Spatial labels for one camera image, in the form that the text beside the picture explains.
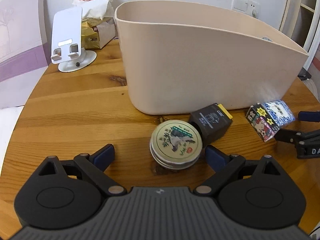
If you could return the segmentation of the pink headboard panel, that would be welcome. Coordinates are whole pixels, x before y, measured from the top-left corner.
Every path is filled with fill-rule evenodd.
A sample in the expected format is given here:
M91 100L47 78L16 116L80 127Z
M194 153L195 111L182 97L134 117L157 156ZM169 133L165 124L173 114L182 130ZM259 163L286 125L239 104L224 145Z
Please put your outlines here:
M26 103L48 54L44 0L1 0L1 108Z

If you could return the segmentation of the blue white porcelain pattern box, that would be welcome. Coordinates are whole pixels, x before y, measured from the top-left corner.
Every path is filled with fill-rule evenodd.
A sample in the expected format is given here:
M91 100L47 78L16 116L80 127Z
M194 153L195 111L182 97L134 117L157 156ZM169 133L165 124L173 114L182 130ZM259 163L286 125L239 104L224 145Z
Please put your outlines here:
M279 127L295 121L294 114L283 100L264 102L262 106Z

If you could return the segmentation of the round tin with bird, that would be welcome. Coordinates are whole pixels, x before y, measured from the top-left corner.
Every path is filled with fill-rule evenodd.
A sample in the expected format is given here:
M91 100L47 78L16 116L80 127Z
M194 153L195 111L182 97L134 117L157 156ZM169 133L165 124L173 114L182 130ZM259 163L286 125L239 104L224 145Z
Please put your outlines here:
M153 131L149 148L155 161L170 170L193 166L200 157L203 143L197 129L182 120L168 120Z

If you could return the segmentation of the white wall switch socket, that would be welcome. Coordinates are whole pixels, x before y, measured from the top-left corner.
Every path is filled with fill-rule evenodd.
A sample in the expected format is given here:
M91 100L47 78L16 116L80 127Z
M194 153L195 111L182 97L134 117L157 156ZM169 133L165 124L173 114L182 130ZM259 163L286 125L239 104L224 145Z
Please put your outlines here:
M233 0L232 10L258 19L260 4L253 0Z

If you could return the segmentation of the beige plastic storage basket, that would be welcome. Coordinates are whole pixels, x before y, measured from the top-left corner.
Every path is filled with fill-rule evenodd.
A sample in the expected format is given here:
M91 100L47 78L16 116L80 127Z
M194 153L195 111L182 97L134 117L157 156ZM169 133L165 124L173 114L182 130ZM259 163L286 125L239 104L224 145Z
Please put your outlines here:
M270 25L211 5L131 1L114 17L130 100L149 115L281 99L308 59Z

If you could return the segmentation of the black box with yellow stars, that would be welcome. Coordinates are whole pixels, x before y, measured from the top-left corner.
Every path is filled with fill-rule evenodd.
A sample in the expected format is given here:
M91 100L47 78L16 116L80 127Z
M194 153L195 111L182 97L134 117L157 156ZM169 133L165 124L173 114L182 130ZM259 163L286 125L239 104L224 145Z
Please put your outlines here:
M249 107L246 113L246 119L263 142L267 142L272 139L280 130L280 127L274 121L272 116L260 103Z

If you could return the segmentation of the white shelf frame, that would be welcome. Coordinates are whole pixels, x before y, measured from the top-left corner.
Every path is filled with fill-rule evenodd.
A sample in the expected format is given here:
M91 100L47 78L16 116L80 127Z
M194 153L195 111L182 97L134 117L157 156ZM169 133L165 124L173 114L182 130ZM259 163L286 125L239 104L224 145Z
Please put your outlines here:
M308 70L319 46L319 0L287 0L280 31L308 52Z

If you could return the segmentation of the white bedding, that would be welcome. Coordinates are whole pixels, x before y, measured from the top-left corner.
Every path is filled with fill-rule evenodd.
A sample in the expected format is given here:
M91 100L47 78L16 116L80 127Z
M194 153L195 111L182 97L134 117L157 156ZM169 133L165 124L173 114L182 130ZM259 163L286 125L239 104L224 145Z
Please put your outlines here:
M1 140L1 164L3 164L5 153L8 148L10 138L16 126L17 120L24 106L1 109L0 119L0 140Z

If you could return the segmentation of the white phone stand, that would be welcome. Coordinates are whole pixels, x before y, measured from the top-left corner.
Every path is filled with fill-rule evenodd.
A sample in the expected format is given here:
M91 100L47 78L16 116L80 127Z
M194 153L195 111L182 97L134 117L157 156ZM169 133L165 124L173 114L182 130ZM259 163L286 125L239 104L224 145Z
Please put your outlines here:
M71 7L54 15L51 61L58 70L70 73L87 67L96 59L95 51L81 45L82 8Z

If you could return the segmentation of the tissue box with tissues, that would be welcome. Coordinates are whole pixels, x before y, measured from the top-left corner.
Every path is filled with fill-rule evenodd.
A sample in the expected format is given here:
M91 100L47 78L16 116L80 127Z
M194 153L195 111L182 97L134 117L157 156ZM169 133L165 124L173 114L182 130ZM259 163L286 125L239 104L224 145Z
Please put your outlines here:
M74 0L82 8L81 45L86 50L102 49L116 36L113 0Z

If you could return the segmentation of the small black box yellow edge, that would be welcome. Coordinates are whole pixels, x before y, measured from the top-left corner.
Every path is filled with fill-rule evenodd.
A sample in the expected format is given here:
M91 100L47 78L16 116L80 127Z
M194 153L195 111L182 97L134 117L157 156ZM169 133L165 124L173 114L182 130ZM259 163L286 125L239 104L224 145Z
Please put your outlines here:
M205 148L225 135L233 117L222 104L214 103L192 112L188 122L199 132Z

